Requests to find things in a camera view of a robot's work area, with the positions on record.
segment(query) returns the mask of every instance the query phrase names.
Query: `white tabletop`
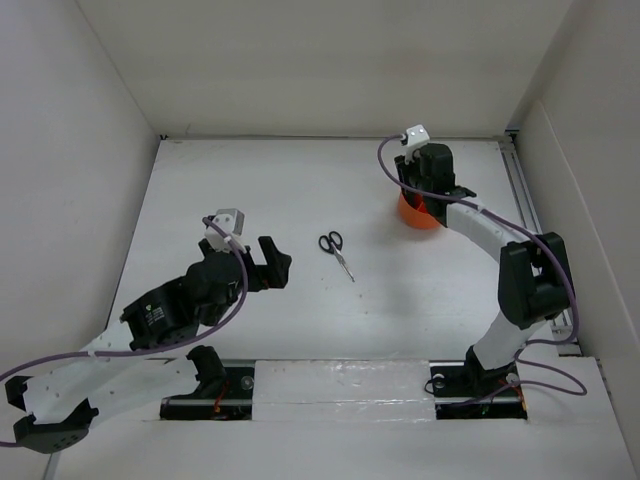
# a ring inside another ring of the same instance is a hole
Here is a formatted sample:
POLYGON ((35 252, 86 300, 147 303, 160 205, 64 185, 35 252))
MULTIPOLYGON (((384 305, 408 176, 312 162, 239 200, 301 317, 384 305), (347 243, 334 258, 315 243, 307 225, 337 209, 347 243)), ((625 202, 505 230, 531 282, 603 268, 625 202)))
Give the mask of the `white tabletop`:
MULTIPOLYGON (((498 145, 446 143, 459 182, 518 221, 498 145)), ((272 235, 293 257, 284 290, 250 294, 239 316, 208 339, 223 358, 270 360, 257 364, 254 420, 161 422, 158 404, 149 405, 63 452, 56 480, 635 478, 593 359, 528 350, 526 358, 563 368, 589 389, 576 398, 525 388, 528 421, 435 420, 433 400, 421 390, 424 359, 461 359, 484 334, 498 310, 498 268, 454 232, 405 226, 376 146, 162 143, 110 321, 200 260, 202 216, 241 209, 256 260, 260 235, 272 235), (344 237, 355 284, 317 247, 329 230, 344 237), (391 360, 271 361, 374 358, 391 360)), ((392 147, 387 157, 399 152, 392 147)), ((544 370, 519 371, 572 387, 544 370)))
MULTIPOLYGON (((519 220, 498 144, 446 143, 459 182, 519 220)), ((271 235, 293 264, 284 290, 250 294, 238 317, 207 340, 221 357, 462 358, 498 311, 497 265, 455 232, 402 223, 399 189, 377 164, 377 144, 162 142, 110 321, 201 259, 204 215, 237 207, 256 262, 257 237, 271 235), (344 237, 355 283, 318 248, 329 230, 344 237)), ((400 152, 390 146, 386 157, 400 152)))

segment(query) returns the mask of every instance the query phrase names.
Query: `orange cup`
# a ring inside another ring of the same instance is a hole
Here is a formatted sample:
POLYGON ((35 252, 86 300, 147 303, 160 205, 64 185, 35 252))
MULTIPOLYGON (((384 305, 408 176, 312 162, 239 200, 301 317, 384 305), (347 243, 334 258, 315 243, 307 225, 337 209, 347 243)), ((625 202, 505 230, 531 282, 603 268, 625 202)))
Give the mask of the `orange cup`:
POLYGON ((409 205, 402 192, 400 192, 400 197, 398 198, 398 213, 402 220, 413 228, 429 230, 440 226, 440 223, 427 213, 427 208, 424 206, 422 198, 420 198, 420 205, 416 209, 409 205))

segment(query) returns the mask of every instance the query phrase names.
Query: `black scissor handle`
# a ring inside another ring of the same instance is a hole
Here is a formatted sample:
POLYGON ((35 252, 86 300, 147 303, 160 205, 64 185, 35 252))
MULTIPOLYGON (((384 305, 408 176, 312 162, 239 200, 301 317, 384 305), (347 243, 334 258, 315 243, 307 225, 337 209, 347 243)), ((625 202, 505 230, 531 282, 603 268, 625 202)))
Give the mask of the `black scissor handle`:
POLYGON ((320 246, 320 249, 326 253, 333 253, 334 246, 338 250, 342 250, 342 235, 335 230, 332 230, 328 235, 320 235, 318 245, 320 246))

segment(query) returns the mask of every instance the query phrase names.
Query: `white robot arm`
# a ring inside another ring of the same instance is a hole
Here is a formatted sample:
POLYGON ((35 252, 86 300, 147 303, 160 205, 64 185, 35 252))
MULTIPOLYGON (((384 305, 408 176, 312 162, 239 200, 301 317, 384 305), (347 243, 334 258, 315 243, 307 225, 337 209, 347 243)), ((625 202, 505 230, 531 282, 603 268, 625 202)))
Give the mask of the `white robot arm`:
POLYGON ((260 237, 267 264, 255 265, 240 238, 243 220, 235 209, 205 218, 209 226, 199 243, 204 259, 127 306, 121 322, 89 343, 79 353, 82 358, 44 375, 7 381, 8 402, 27 413, 14 425, 17 446, 54 453, 108 418, 151 401, 176 395, 215 398, 229 382, 227 371, 213 347, 197 341, 228 322, 247 292, 284 288, 291 264, 271 237, 260 237), (197 335, 201 325, 210 329, 197 335), (186 356, 157 358, 191 344, 186 356))
POLYGON ((555 233, 516 231, 484 215, 476 194, 456 185, 449 147, 432 143, 422 125, 408 129, 402 142, 406 152, 395 158, 395 165, 407 202, 414 208, 423 205, 444 227, 467 237, 500 265, 496 319, 469 348, 464 368, 447 381, 440 375, 441 389, 434 390, 436 396, 481 397, 515 371, 516 356, 544 322, 569 307, 563 279, 531 237, 551 252, 571 283, 564 242, 555 233), (445 388, 447 382, 452 388, 445 388))

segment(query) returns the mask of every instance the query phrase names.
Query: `purple cable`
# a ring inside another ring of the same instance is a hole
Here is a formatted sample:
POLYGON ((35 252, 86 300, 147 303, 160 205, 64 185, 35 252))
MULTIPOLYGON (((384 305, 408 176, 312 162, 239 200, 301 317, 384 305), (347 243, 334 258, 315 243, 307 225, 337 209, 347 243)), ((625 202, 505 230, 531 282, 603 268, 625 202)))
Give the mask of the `purple cable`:
MULTIPOLYGON (((220 227, 218 227, 215 223, 213 223, 211 220, 209 220, 208 217, 204 217, 202 219, 202 222, 206 226, 213 228, 220 236, 222 237, 227 236, 227 233, 224 230, 222 230, 220 227)), ((95 356, 101 357, 101 358, 144 357, 147 355, 154 355, 157 353, 169 352, 171 350, 186 347, 188 345, 192 345, 196 342, 199 342, 200 340, 207 338, 209 335, 217 332, 222 327, 224 327, 227 323, 229 323, 238 314, 238 312, 244 305, 244 302, 247 299, 247 294, 249 292, 249 275, 247 273, 247 268, 244 264, 244 261, 242 260, 242 255, 240 254, 240 250, 235 245, 234 241, 229 242, 229 246, 231 247, 231 251, 233 252, 233 254, 238 259, 238 262, 240 262, 240 268, 242 269, 242 295, 238 299, 238 302, 236 303, 233 310, 231 310, 231 312, 224 318, 224 320, 221 320, 215 327, 211 327, 207 329, 206 331, 202 332, 200 335, 197 335, 189 340, 185 340, 184 342, 176 343, 175 345, 163 346, 163 347, 158 347, 150 350, 142 350, 138 352, 136 351, 115 352, 115 351, 108 351, 108 350, 99 350, 94 352, 95 356)), ((58 360, 65 360, 69 358, 88 358, 89 356, 90 355, 88 352, 81 351, 81 352, 59 353, 57 355, 49 355, 47 357, 31 360, 30 362, 23 363, 22 365, 18 365, 17 367, 14 367, 11 370, 1 374, 0 383, 4 382, 9 377, 12 377, 16 373, 26 370, 27 368, 36 367, 38 365, 42 365, 49 362, 55 362, 58 360)), ((0 441, 0 448, 17 448, 19 446, 20 445, 18 445, 15 442, 0 441)))
POLYGON ((396 185, 400 186, 402 189, 407 190, 409 192, 413 192, 413 193, 417 193, 418 195, 421 195, 423 197, 429 197, 429 198, 433 198, 435 200, 442 200, 445 201, 447 203, 459 203, 461 205, 464 205, 466 207, 469 208, 473 208, 476 211, 480 211, 480 213, 482 215, 484 215, 485 217, 493 220, 496 223, 501 223, 502 225, 505 225, 519 233, 521 233, 522 235, 526 236, 529 240, 531 240, 546 256, 547 258, 549 258, 549 260, 551 261, 551 264, 553 265, 553 269, 556 271, 556 273, 558 274, 558 276, 560 277, 560 280, 562 281, 562 285, 564 286, 566 292, 567 292, 567 296, 569 297, 569 307, 571 308, 571 311, 573 312, 573 327, 571 329, 571 333, 569 334, 569 336, 565 339, 562 340, 545 340, 545 339, 535 339, 535 340, 528 340, 525 343, 525 346, 519 350, 515 356, 514 359, 517 362, 520 362, 524 365, 529 365, 532 367, 537 367, 537 368, 544 368, 546 370, 551 370, 552 372, 558 373, 560 375, 563 375, 565 377, 567 377, 568 379, 570 379, 571 381, 573 381, 574 383, 576 383, 579 387, 580 387, 580 391, 574 391, 574 390, 567 390, 565 388, 562 387, 557 387, 555 385, 550 385, 547 383, 543 383, 543 382, 537 382, 534 380, 518 380, 516 382, 511 382, 503 387, 500 387, 499 389, 497 389, 495 392, 492 392, 488 395, 485 395, 484 397, 479 397, 479 398, 474 398, 471 400, 467 400, 465 402, 460 402, 459 406, 465 406, 465 405, 471 405, 473 403, 477 403, 483 400, 489 400, 492 399, 493 397, 495 397, 496 395, 502 393, 503 391, 509 389, 509 388, 513 388, 513 387, 517 387, 520 385, 535 385, 535 386, 540 386, 540 387, 546 387, 546 388, 550 388, 552 390, 556 390, 559 392, 563 392, 563 393, 567 393, 569 395, 577 395, 577 396, 584 396, 587 394, 587 388, 584 386, 584 384, 578 380, 576 377, 574 377, 573 375, 567 373, 567 372, 563 372, 562 370, 556 368, 556 367, 551 367, 549 365, 544 365, 541 363, 537 363, 537 362, 531 362, 529 360, 521 360, 520 359, 520 355, 522 354, 524 348, 526 348, 529 345, 564 345, 567 343, 571 343, 573 342, 576 338, 578 338, 578 332, 580 329, 580 315, 578 314, 578 305, 576 302, 576 296, 575 296, 575 292, 573 291, 573 287, 571 286, 571 281, 569 280, 569 277, 567 276, 567 274, 565 273, 565 271, 563 270, 562 266, 560 265, 560 262, 558 261, 558 259, 556 258, 556 256, 553 254, 553 252, 549 249, 549 247, 547 247, 544 242, 542 242, 542 240, 540 240, 538 237, 536 237, 533 233, 531 233, 529 230, 527 230, 526 228, 521 227, 520 225, 516 225, 513 222, 510 222, 509 220, 507 220, 506 218, 503 218, 495 213, 493 213, 490 210, 486 210, 486 209, 482 209, 480 210, 478 205, 476 205, 473 202, 470 202, 468 200, 464 200, 464 199, 459 199, 459 198, 452 198, 449 197, 447 195, 438 195, 437 193, 431 193, 431 192, 425 192, 423 190, 419 190, 417 188, 411 187, 409 185, 406 185, 404 183, 402 183, 400 180, 398 180, 396 177, 393 176, 393 174, 389 171, 389 169, 387 168, 387 166, 384 164, 384 160, 382 158, 382 149, 384 148, 384 146, 393 141, 393 140, 400 140, 403 138, 403 135, 392 135, 390 137, 385 138, 382 143, 380 143, 380 145, 378 146, 378 162, 380 163, 380 166, 382 167, 382 170, 384 171, 384 173, 387 175, 387 177, 389 177, 396 185))

